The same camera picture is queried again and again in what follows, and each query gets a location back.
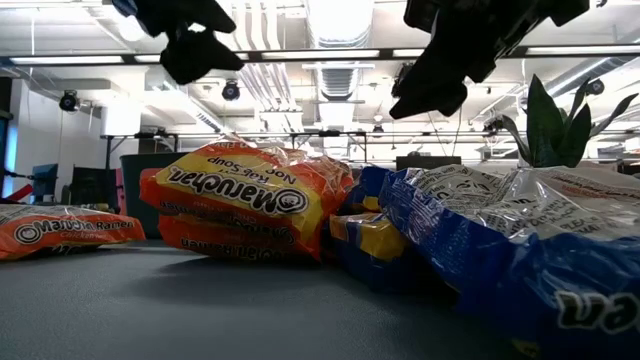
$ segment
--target blue plastic bag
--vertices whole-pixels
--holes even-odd
[[[640,182],[593,169],[504,179],[460,165],[387,176],[380,205],[458,310],[529,355],[638,359]]]

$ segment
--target wall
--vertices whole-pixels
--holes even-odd
[[[57,101],[30,91],[27,84],[14,80],[12,89],[12,121],[7,152],[9,170],[30,175],[36,165],[58,163],[56,199],[62,187],[71,183],[73,167],[105,166],[106,141],[100,140],[102,120],[77,112],[59,109]],[[30,183],[26,179],[5,179],[4,194]]]

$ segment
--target fluorescent light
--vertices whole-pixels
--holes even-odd
[[[159,63],[160,55],[136,55],[134,56],[137,62],[142,63]]]
[[[603,55],[610,53],[633,54],[640,52],[640,45],[606,45],[606,46],[549,46],[530,47],[527,55],[557,56],[557,55]]]
[[[334,70],[334,69],[375,69],[375,64],[340,64],[340,63],[316,63],[316,64],[302,64],[304,70]]]
[[[307,50],[307,51],[270,51],[262,54],[265,60],[304,60],[304,59],[370,59],[380,56],[379,50]]]
[[[13,0],[0,1],[0,8],[20,9],[20,8],[68,8],[68,7],[89,7],[102,6],[102,1],[74,1],[74,0]]]
[[[393,50],[393,57],[419,57],[424,52],[423,49],[399,49]]]
[[[47,56],[47,57],[12,57],[16,65],[67,65],[67,64],[121,64],[120,56]]]

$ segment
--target table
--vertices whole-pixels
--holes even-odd
[[[219,263],[163,247],[0,264],[0,358],[522,359],[427,296],[341,269]]]

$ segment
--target security camera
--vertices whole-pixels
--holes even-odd
[[[240,89],[236,80],[227,80],[227,85],[222,89],[222,98],[227,101],[238,100],[240,97]]]
[[[587,95],[600,95],[604,92],[604,83],[598,79],[587,85]]]
[[[64,95],[60,98],[60,109],[66,112],[76,112],[80,108],[78,100],[78,92],[75,90],[65,90]]]

